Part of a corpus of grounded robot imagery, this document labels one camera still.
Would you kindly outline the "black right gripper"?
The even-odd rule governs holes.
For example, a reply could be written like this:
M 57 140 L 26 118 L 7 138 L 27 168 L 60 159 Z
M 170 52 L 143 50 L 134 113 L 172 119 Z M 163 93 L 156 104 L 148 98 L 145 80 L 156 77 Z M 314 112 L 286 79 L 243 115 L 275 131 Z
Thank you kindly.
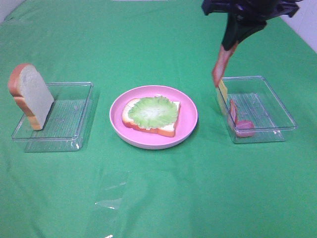
M 205 15 L 213 12 L 227 13 L 227 24 L 222 39 L 225 51 L 236 49 L 239 43 L 263 30 L 272 18 L 287 15 L 293 17 L 299 10 L 295 0 L 204 0 Z M 253 23 L 242 24 L 241 21 Z

